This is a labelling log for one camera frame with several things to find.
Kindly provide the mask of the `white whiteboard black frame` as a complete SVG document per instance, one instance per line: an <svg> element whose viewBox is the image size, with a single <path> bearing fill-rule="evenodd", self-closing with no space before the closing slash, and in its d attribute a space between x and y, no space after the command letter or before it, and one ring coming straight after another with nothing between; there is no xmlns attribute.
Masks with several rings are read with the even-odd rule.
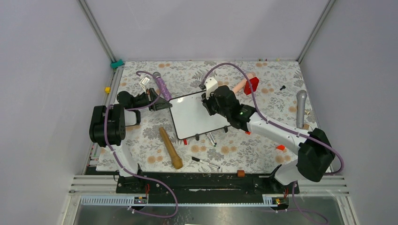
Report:
<svg viewBox="0 0 398 225"><path fill-rule="evenodd" d="M177 139L196 137L230 126L221 115L209 115L201 102L203 93L205 92L199 91L169 100L172 104L170 114Z"/></svg>

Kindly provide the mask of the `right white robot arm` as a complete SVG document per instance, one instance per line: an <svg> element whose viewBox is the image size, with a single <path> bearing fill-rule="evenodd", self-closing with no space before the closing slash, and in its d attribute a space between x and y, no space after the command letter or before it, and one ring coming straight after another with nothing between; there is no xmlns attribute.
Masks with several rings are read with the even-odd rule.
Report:
<svg viewBox="0 0 398 225"><path fill-rule="evenodd" d="M267 119L256 107L241 104L225 85L205 92L201 101L209 115L219 114L232 127L269 138L297 154L296 160L272 172L269 187L275 193L297 180L319 182L336 157L322 130L308 131Z"/></svg>

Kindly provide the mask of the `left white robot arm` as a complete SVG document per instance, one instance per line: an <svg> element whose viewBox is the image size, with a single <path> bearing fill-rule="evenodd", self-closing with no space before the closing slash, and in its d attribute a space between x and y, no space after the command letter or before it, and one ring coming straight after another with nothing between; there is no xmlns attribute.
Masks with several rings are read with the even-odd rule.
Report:
<svg viewBox="0 0 398 225"><path fill-rule="evenodd" d="M141 109L148 108L154 112L171 108L172 104L159 96L153 88L137 96L121 91L116 100L115 105L94 107L89 136L93 143L105 148L114 157L119 175L130 177L128 187L139 193L144 190L146 181L140 174L138 160L126 145L126 128L140 124Z"/></svg>

